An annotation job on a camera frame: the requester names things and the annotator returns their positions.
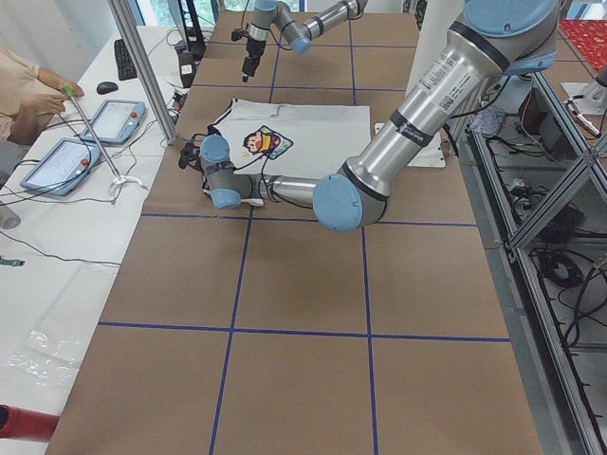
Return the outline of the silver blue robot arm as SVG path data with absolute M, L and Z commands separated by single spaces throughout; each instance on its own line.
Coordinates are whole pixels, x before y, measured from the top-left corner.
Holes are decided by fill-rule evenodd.
M 399 173 L 487 79 L 543 71 L 553 64 L 560 20 L 558 1 L 467 1 L 447 30 L 440 55 L 364 150 L 322 179 L 240 174 L 230 146 L 209 133 L 181 152 L 180 168 L 203 175 L 218 209 L 248 198 L 312 209 L 334 231 L 372 225 L 386 212 Z
M 236 42 L 247 40 L 247 55 L 242 66 L 242 81 L 247 82 L 255 76 L 264 56 L 267 38 L 275 27 L 290 49 L 296 54 L 304 54 L 313 40 L 337 25 L 360 18 L 367 1 L 337 1 L 324 11 L 304 22 L 297 22 L 289 7 L 283 1 L 256 1 L 252 19 L 246 27 L 235 28 L 231 39 Z

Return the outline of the person's hand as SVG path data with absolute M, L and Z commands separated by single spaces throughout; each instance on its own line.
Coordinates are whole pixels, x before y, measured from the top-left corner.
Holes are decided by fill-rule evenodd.
M 84 95 L 78 84 L 46 68 L 39 69 L 38 80 L 57 91 L 57 94 L 34 94 L 23 98 L 15 122 L 25 124 L 28 128 L 38 125 L 38 116 L 41 114 L 55 115 L 64 111 L 67 87 L 77 98 Z

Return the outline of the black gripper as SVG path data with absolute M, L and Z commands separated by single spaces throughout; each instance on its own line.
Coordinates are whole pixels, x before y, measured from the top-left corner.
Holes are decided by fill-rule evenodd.
M 230 38 L 233 42 L 237 42 L 243 38 L 247 40 L 247 55 L 245 56 L 242 66 L 242 82 L 248 82 L 249 76 L 255 75 L 264 55 L 264 42 L 253 38 L 247 31 L 241 28 L 235 28 L 231 32 Z
M 204 134 L 193 134 L 185 141 L 183 148 L 180 151 L 178 167 L 181 170 L 192 168 L 196 171 L 202 171 L 200 164 L 200 143 L 197 143 L 199 138 L 204 138 Z

